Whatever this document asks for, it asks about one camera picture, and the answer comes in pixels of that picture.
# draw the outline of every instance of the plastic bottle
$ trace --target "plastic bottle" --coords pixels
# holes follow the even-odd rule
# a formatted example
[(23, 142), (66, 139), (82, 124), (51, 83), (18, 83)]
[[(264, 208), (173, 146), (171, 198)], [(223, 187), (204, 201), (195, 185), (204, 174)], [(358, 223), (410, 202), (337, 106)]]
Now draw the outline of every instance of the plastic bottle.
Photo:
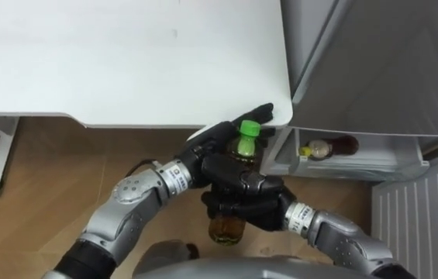
[[(260, 135), (260, 124), (250, 120), (241, 122), (240, 136), (231, 141), (227, 147), (227, 155), (239, 161), (254, 171), (260, 170), (263, 149), (257, 144)], [(238, 201), (240, 196), (230, 194), (218, 185), (212, 186), (212, 192), (222, 196), (222, 199)], [(217, 214), (210, 220), (209, 235), (213, 241), (224, 246), (237, 244), (243, 238), (246, 221), (234, 216)]]
[(299, 154), (312, 160), (325, 160), (333, 155), (354, 155), (359, 148), (353, 136), (340, 136), (336, 139), (314, 139), (299, 149)]

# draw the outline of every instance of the robotic hand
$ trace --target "robotic hand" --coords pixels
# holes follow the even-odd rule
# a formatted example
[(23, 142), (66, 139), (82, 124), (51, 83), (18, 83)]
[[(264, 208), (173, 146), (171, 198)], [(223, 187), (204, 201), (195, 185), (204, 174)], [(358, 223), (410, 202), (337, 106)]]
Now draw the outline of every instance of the robotic hand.
[[(203, 158), (223, 152), (237, 136), (244, 119), (261, 124), (272, 120), (272, 104), (261, 105), (232, 122), (221, 122), (190, 139), (174, 160), (164, 166), (122, 179), (109, 200), (92, 215), (86, 228), (45, 279), (106, 279), (128, 256), (143, 227), (170, 199), (188, 188), (203, 188), (210, 180), (202, 175)], [(264, 130), (264, 136), (273, 134)]]
[(221, 212), (245, 219), (263, 230), (289, 230), (307, 239), (310, 246), (329, 256), (335, 265), (365, 275), (414, 278), (393, 260), (382, 241), (367, 236), (344, 217), (297, 202), (280, 177), (264, 176), (219, 154), (203, 160), (202, 173), (212, 183), (242, 196), (241, 201), (224, 203), (214, 192), (204, 193), (202, 201), (210, 217)]

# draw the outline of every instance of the white table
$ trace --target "white table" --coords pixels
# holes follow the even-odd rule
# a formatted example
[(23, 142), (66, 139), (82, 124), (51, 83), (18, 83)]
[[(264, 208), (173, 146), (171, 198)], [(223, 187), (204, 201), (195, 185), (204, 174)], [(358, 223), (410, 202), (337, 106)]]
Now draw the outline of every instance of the white table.
[(279, 1), (0, 0), (0, 115), (189, 128), (265, 102), (286, 125)]

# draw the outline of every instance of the black cable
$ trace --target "black cable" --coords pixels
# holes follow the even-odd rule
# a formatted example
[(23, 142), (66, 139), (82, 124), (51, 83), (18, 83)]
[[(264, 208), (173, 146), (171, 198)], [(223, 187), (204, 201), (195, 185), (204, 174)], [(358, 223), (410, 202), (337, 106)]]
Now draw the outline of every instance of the black cable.
[(133, 173), (134, 173), (138, 168), (140, 168), (140, 167), (143, 166), (143, 165), (146, 165), (146, 164), (151, 164), (151, 165), (153, 165), (153, 162), (154, 162), (154, 161), (155, 161), (155, 159), (144, 159), (144, 160), (141, 160), (136, 166), (131, 167), (131, 169), (127, 172), (127, 174), (126, 174), (125, 177), (130, 177), (131, 175), (133, 175)]

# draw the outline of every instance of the brown liquid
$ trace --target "brown liquid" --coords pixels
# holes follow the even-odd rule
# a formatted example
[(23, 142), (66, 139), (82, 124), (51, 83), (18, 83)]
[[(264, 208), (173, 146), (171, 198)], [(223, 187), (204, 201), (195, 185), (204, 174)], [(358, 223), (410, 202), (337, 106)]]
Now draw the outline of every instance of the brown liquid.
[[(237, 143), (237, 141), (232, 142), (232, 144), (229, 146), (228, 155), (234, 160), (242, 163), (244, 166), (252, 170), (259, 171), (262, 149), (258, 146), (253, 157), (245, 157), (237, 152), (232, 151), (235, 150), (235, 143)], [(224, 246), (236, 245), (243, 238), (245, 225), (245, 220), (235, 216), (224, 216), (218, 214), (214, 219), (210, 220), (209, 236), (218, 244)]]

